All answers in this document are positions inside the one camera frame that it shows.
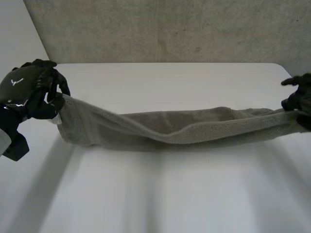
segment towel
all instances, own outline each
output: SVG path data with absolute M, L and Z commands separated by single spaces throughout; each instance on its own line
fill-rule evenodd
M 218 107 L 119 115 L 63 96 L 59 132 L 66 142 L 81 146 L 139 151 L 214 148 L 306 132 L 296 122 L 299 111 Z

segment concrete wall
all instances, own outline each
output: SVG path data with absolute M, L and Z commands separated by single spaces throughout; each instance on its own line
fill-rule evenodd
M 52 60 L 311 70 L 310 0 L 24 0 Z

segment table surface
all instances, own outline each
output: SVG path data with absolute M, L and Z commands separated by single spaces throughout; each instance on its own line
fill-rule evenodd
M 72 96 L 116 113 L 280 108 L 295 91 L 276 64 L 62 64 Z M 0 158 L 0 232 L 311 232 L 311 136 L 207 151 L 64 143 L 20 125 L 31 151 Z

